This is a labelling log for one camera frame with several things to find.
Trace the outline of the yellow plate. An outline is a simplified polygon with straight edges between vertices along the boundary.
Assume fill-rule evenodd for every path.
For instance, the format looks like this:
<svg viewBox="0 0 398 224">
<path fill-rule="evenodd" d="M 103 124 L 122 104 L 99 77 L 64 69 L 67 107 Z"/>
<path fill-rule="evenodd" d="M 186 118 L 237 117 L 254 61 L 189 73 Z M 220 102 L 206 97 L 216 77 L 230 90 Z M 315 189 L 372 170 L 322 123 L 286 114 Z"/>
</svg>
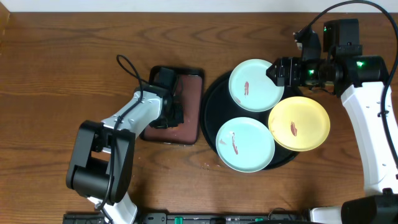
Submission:
<svg viewBox="0 0 398 224">
<path fill-rule="evenodd" d="M 327 139 L 330 118 L 324 107 L 315 100 L 294 96 L 273 107 L 268 128 L 282 147 L 297 152 L 310 151 Z"/>
</svg>

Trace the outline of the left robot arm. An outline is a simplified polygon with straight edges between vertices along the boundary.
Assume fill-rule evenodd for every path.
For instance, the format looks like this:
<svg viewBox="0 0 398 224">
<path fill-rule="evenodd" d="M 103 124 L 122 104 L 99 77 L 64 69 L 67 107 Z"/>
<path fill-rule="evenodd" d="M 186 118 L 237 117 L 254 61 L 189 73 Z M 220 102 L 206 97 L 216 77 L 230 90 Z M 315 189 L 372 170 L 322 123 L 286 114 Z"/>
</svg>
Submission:
<svg viewBox="0 0 398 224">
<path fill-rule="evenodd" d="M 173 89 L 136 88 L 130 102 L 100 122 L 84 121 L 77 133 L 66 185 L 87 198 L 105 223 L 134 223 L 137 206 L 127 192 L 134 146 L 148 126 L 176 127 L 183 122 L 182 104 Z"/>
</svg>

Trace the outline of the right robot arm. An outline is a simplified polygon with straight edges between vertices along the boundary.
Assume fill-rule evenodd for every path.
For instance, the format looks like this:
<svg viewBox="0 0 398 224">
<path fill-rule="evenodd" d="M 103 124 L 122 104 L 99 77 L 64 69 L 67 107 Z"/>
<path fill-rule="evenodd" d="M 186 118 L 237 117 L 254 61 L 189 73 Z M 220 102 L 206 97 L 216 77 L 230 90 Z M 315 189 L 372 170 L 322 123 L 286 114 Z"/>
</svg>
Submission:
<svg viewBox="0 0 398 224">
<path fill-rule="evenodd" d="M 294 34 L 301 57 L 267 70 L 277 86 L 333 86 L 354 129 L 364 172 L 363 198 L 309 211 L 312 223 L 397 222 L 397 121 L 382 57 L 364 55 L 357 19 L 328 21 L 323 37 L 310 26 Z"/>
</svg>

